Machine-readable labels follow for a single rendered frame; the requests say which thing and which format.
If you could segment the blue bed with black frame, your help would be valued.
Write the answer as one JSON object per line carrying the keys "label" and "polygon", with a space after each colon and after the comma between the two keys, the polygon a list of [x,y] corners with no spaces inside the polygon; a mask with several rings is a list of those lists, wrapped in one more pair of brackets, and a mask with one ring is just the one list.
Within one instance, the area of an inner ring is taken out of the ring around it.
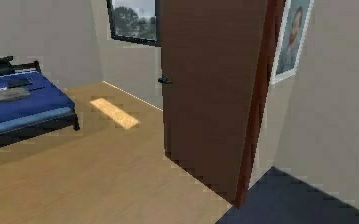
{"label": "blue bed with black frame", "polygon": [[68,126],[80,129],[73,100],[46,78],[40,63],[14,65],[15,72],[0,75],[0,92],[10,80],[28,78],[32,84],[19,88],[31,95],[20,100],[0,102],[0,148]]}

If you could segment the black flat rectangular object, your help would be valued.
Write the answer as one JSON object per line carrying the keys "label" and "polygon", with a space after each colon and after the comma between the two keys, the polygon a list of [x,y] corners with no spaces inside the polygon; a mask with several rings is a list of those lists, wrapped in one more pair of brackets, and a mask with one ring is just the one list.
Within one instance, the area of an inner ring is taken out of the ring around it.
{"label": "black flat rectangular object", "polygon": [[32,82],[28,78],[19,78],[16,80],[10,80],[7,83],[7,87],[8,88],[19,88],[19,87],[28,86],[31,84],[32,84]]}

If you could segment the black framed window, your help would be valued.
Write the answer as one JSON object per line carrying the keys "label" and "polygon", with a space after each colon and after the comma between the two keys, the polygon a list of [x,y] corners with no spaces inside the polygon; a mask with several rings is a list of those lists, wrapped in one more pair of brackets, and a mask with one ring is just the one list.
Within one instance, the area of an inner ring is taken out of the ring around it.
{"label": "black framed window", "polygon": [[113,40],[160,47],[160,0],[106,0]]}

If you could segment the brown room door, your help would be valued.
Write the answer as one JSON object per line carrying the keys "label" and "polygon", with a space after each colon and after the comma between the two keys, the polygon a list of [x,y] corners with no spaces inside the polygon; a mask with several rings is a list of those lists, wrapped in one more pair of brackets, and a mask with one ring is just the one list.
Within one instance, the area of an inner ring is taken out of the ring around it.
{"label": "brown room door", "polygon": [[247,197],[286,0],[160,0],[166,156]]}

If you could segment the grey flat laptop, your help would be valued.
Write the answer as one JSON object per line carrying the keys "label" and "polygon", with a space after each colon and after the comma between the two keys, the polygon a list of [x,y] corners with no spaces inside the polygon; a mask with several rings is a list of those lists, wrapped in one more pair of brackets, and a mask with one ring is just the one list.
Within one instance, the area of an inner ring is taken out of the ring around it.
{"label": "grey flat laptop", "polygon": [[27,98],[31,93],[25,88],[11,88],[0,92],[0,102],[9,102]]}

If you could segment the white framed portrait picture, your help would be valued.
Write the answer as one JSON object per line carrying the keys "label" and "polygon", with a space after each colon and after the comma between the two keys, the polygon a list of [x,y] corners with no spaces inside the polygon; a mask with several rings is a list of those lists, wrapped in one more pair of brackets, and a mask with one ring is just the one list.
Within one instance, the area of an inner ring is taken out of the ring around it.
{"label": "white framed portrait picture", "polygon": [[286,0],[270,83],[294,76],[299,66],[315,0]]}

